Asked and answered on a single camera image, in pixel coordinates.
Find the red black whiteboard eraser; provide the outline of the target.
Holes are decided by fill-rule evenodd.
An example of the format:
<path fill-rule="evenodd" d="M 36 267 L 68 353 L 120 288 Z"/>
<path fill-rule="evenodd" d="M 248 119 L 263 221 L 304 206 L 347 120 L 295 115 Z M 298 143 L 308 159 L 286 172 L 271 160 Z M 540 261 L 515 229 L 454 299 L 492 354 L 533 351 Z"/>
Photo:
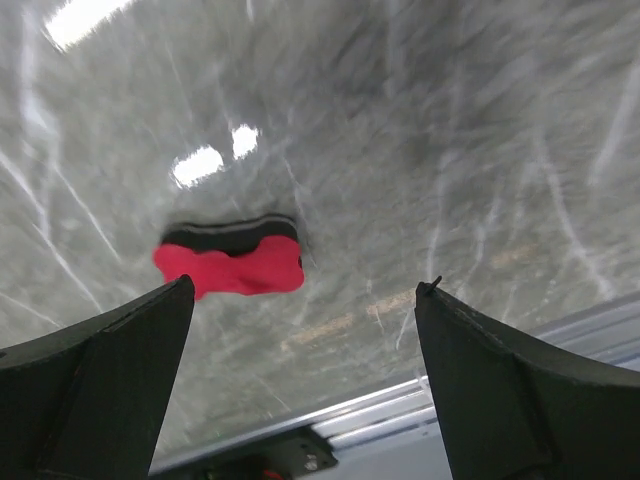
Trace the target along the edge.
<path fill-rule="evenodd" d="M 197 300 L 210 293 L 289 293 L 305 280 L 297 225 L 282 214 L 226 224 L 172 224 L 152 259 L 167 282 L 189 276 Z"/>

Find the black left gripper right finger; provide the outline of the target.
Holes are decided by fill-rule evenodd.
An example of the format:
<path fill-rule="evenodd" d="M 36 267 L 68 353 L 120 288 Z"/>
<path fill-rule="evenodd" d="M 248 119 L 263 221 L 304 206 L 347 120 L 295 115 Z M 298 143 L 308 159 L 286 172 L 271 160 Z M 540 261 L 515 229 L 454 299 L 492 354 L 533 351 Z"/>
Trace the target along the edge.
<path fill-rule="evenodd" d="M 418 284 L 418 336 L 455 479 L 636 479 L 639 374 Z"/>

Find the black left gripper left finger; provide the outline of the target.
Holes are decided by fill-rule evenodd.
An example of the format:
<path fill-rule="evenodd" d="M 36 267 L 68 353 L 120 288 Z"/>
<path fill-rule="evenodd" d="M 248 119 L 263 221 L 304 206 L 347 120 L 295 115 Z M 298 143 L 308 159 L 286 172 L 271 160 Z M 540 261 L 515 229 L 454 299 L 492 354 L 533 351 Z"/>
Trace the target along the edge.
<path fill-rule="evenodd" d="M 147 478 L 193 309 L 182 276 L 2 349 L 2 478 Z"/>

